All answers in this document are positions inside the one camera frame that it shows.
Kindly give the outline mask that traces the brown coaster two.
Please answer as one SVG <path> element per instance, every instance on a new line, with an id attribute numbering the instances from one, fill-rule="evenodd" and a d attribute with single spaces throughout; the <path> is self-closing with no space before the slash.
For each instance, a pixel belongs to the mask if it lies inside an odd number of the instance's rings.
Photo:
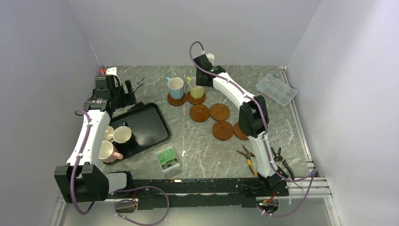
<path id="1" fill-rule="evenodd" d="M 192 105 L 198 105 L 198 104 L 202 104 L 205 102 L 206 100 L 206 94 L 204 93 L 203 96 L 201 98 L 195 99 L 191 93 L 188 91 L 186 94 L 187 97 L 187 101 L 192 104 Z"/>

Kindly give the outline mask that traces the yellow-green mug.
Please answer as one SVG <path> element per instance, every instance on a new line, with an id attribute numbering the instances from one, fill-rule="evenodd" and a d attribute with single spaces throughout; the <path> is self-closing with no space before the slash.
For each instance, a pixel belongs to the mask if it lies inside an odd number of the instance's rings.
<path id="1" fill-rule="evenodd" d="M 200 99 L 204 96 L 204 87 L 197 84 L 196 77 L 193 77 L 193 78 L 187 77 L 186 82 L 189 85 L 190 95 L 194 99 Z"/>

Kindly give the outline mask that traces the brown coaster one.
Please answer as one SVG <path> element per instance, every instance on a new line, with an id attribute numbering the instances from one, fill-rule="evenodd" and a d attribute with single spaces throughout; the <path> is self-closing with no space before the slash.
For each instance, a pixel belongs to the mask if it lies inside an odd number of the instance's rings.
<path id="1" fill-rule="evenodd" d="M 173 99 L 172 96 L 170 95 L 170 93 L 168 93 L 167 95 L 167 101 L 170 105 L 172 106 L 181 106 L 186 102 L 187 98 L 186 98 L 186 93 L 183 94 L 181 99 Z"/>

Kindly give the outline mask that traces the black mug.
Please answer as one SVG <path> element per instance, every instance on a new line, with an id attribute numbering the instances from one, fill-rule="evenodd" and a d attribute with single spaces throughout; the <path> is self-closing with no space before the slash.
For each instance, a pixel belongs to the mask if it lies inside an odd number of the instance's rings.
<path id="1" fill-rule="evenodd" d="M 113 133 L 113 143 L 119 151 L 134 148 L 136 146 L 136 138 L 132 129 L 127 124 L 117 127 Z"/>

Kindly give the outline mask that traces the brown coaster three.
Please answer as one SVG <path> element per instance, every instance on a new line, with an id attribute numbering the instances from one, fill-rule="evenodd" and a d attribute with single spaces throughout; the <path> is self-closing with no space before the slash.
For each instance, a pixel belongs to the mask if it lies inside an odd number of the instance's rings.
<path id="1" fill-rule="evenodd" d="M 209 108 L 203 104 L 193 105 L 189 111 L 190 118 L 195 122 L 204 122 L 210 116 Z"/>

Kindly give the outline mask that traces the brown coaster four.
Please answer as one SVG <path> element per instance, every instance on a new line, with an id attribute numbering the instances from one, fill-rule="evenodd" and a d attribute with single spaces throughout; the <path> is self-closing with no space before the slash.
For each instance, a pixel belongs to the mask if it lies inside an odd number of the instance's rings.
<path id="1" fill-rule="evenodd" d="M 225 104 L 214 104 L 209 109 L 210 116 L 215 121 L 224 121 L 230 117 L 230 109 Z"/>

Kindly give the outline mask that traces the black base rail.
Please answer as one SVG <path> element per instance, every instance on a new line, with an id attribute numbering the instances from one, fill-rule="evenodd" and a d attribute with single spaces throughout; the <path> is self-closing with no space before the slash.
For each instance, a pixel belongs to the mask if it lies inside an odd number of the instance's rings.
<path id="1" fill-rule="evenodd" d="M 134 179 L 137 192 L 111 193 L 108 199 L 138 201 L 139 210 L 180 207 L 241 206 L 252 208 L 261 199 L 288 196 L 286 189 L 267 190 L 258 178 Z"/>

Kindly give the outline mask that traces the brown coaster six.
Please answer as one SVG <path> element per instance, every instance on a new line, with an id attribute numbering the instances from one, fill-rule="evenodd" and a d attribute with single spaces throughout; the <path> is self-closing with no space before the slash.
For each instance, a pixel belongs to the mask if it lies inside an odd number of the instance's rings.
<path id="1" fill-rule="evenodd" d="M 215 138 L 225 141 L 232 137 L 233 126 L 227 121 L 217 121 L 212 127 Z"/>

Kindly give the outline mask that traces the light blue mug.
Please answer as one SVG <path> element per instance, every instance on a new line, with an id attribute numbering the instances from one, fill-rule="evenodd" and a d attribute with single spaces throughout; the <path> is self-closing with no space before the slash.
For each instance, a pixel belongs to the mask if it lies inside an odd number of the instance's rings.
<path id="1" fill-rule="evenodd" d="M 180 100 L 184 95 L 184 81 L 181 78 L 166 78 L 169 94 L 174 100 Z"/>

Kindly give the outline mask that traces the brown coaster five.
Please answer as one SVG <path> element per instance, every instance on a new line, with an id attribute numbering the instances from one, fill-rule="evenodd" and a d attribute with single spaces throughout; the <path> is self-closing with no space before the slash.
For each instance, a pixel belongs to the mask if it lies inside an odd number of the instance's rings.
<path id="1" fill-rule="evenodd" d="M 248 140 L 248 137 L 241 131 L 239 123 L 235 123 L 233 127 L 234 135 L 240 140 Z"/>

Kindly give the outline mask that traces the green screw box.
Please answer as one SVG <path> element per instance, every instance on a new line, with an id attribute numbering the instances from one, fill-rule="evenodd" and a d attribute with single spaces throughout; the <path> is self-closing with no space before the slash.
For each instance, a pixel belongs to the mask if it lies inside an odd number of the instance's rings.
<path id="1" fill-rule="evenodd" d="M 178 157 L 171 146 L 156 152 L 156 157 L 163 174 L 168 174 L 181 167 Z"/>

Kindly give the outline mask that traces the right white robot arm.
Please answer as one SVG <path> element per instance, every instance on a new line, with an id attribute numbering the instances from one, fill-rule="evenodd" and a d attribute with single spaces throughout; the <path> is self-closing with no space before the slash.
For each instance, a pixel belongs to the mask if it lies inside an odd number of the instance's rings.
<path id="1" fill-rule="evenodd" d="M 272 158 L 268 141 L 268 113 L 263 96 L 255 96 L 238 85 L 221 67 L 213 67 L 203 54 L 191 61 L 197 68 L 197 85 L 213 87 L 222 92 L 239 110 L 239 128 L 249 138 L 256 157 L 259 189 L 271 195 L 287 188 L 287 178 L 281 175 Z"/>

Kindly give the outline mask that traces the pink mug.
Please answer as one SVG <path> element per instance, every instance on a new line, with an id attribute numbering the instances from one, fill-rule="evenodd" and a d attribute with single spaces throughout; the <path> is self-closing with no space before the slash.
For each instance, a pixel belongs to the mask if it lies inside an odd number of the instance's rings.
<path id="1" fill-rule="evenodd" d="M 105 163 L 113 163 L 122 160 L 124 156 L 119 153 L 112 142 L 103 140 L 100 146 L 98 159 Z"/>

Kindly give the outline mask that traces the yellow handled pliers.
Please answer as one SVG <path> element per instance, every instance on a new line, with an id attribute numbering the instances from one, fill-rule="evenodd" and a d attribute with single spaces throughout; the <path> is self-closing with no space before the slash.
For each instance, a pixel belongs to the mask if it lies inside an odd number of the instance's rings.
<path id="1" fill-rule="evenodd" d="M 248 167 L 249 167 L 251 173 L 252 173 L 255 177 L 258 177 L 258 174 L 257 174 L 257 172 L 255 171 L 255 169 L 254 169 L 254 167 L 253 167 L 253 164 L 252 164 L 252 160 L 251 160 L 251 158 L 252 158 L 252 157 L 255 157 L 255 155 L 254 155 L 252 152 L 250 152 L 244 145 L 241 145 L 241 146 L 242 146 L 244 152 L 243 152 L 243 151 L 240 151 L 240 150 L 236 150 L 236 152 L 237 152 L 237 153 L 240 153 L 241 155 L 243 155 L 243 156 L 247 159 L 247 165 L 248 165 Z"/>

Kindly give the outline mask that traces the black handled pliers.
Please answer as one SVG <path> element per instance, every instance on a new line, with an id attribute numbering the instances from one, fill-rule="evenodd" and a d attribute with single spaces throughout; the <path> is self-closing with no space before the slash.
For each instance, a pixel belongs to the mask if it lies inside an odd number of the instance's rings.
<path id="1" fill-rule="evenodd" d="M 286 159 L 281 155 L 281 147 L 278 149 L 277 152 L 274 151 L 273 148 L 271 148 L 271 152 L 273 155 L 273 160 L 275 162 L 281 162 L 285 169 L 287 170 L 288 173 L 286 173 L 280 166 L 277 166 L 277 171 L 280 175 L 282 175 L 284 178 L 288 179 L 295 179 L 295 174 L 292 168 L 289 166 L 287 163 Z"/>

